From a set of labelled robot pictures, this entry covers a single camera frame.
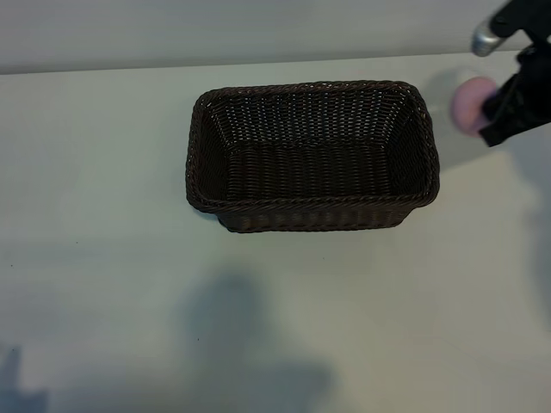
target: basket rim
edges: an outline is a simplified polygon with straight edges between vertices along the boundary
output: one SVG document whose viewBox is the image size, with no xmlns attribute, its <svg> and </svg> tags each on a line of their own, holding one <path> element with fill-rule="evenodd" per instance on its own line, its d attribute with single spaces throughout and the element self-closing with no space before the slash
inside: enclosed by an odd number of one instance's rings
<svg viewBox="0 0 551 413">
<path fill-rule="evenodd" d="M 424 124 L 425 134 L 423 145 L 424 161 L 427 163 L 427 176 L 423 190 L 415 194 L 404 195 L 351 195 L 351 196 L 323 196 L 304 198 L 272 198 L 266 200 L 216 200 L 209 199 L 201 193 L 196 185 L 195 165 L 193 164 L 193 153 L 195 142 L 200 138 L 201 119 L 207 105 L 217 99 L 233 96 L 258 96 L 258 95 L 280 95 L 297 92 L 326 92 L 346 91 L 359 89 L 381 89 L 405 91 L 410 99 L 413 99 L 419 109 L 419 116 Z M 391 207 L 393 209 L 411 210 L 416 207 L 429 205 L 437 196 L 440 188 L 439 182 L 440 164 L 438 153 L 432 132 L 432 119 L 427 110 L 423 97 L 418 89 L 402 81 L 376 81 L 376 80 L 355 80 L 336 82 L 311 82 L 297 84 L 281 84 L 270 86 L 245 86 L 227 87 L 210 90 L 199 97 L 192 114 L 191 127 L 189 131 L 188 159 L 186 162 L 186 192 L 189 204 L 204 213 L 246 213 L 259 211 L 288 211 L 297 209 L 318 210 L 326 208 L 361 208 L 361 207 Z"/>
</svg>

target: white wall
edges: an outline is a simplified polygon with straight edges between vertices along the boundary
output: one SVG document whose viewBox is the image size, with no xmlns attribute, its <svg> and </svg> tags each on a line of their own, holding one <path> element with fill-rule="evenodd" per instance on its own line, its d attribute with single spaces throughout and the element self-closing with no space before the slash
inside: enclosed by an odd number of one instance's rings
<svg viewBox="0 0 551 413">
<path fill-rule="evenodd" d="M 0 72 L 465 52 L 503 2 L 0 0 Z"/>
</svg>

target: woven pattern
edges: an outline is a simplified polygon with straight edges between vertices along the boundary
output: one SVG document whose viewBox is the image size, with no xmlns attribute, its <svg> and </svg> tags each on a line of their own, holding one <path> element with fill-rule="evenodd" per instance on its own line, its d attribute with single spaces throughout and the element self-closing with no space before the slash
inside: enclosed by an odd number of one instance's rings
<svg viewBox="0 0 551 413">
<path fill-rule="evenodd" d="M 396 226 L 439 188 L 432 124 L 402 82 L 225 88 L 195 104 L 189 203 L 230 231 Z"/>
</svg>

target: pink ball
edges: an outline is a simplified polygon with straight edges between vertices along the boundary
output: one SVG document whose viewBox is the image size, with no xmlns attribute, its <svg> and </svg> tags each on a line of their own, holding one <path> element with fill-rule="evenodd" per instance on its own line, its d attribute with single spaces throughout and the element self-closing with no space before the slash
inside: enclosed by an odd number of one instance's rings
<svg viewBox="0 0 551 413">
<path fill-rule="evenodd" d="M 496 94 L 498 85 L 488 77 L 475 77 L 455 91 L 451 117 L 457 128 L 470 136 L 479 136 L 480 129 L 490 124 L 482 113 L 482 105 Z"/>
</svg>

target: table surface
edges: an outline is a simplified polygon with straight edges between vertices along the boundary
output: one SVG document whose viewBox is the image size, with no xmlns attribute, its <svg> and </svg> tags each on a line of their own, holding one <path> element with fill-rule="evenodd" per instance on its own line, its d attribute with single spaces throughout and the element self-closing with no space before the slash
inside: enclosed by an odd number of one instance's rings
<svg viewBox="0 0 551 413">
<path fill-rule="evenodd" d="M 448 115 L 461 82 L 503 82 L 513 57 L 0 77 L 13 400 L 47 399 L 33 413 L 548 413 L 551 129 L 490 150 Z M 188 205 L 202 92 L 357 79 L 421 91 L 442 163 L 433 204 L 389 230 L 252 235 Z"/>
</svg>

